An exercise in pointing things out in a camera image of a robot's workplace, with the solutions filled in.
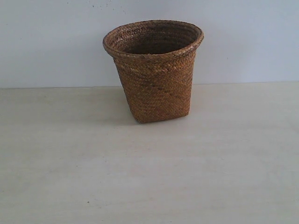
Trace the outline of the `brown woven wicker basket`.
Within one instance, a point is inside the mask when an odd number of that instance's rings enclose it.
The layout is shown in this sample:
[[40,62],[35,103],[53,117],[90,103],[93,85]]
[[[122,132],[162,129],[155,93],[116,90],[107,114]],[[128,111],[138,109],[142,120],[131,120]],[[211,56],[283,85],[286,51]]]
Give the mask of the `brown woven wicker basket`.
[[119,26],[105,35],[129,109],[139,123],[187,116],[198,26],[184,21],[149,20]]

